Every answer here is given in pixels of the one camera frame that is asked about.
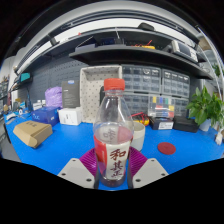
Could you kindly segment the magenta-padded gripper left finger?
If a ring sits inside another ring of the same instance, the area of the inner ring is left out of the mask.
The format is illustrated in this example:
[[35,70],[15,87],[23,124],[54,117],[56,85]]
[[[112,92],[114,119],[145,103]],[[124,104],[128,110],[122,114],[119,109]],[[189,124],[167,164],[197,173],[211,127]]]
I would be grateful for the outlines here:
[[80,158],[71,158],[58,176],[81,187],[97,189],[99,171],[95,149],[90,149]]

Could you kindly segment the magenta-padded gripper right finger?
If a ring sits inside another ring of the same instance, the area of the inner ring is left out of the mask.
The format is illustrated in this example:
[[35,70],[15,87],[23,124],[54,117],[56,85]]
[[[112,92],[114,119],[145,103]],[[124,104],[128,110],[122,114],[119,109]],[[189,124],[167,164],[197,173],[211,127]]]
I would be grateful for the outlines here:
[[127,183],[129,189],[146,186],[168,175],[155,159],[147,159],[137,149],[131,147],[128,159]]

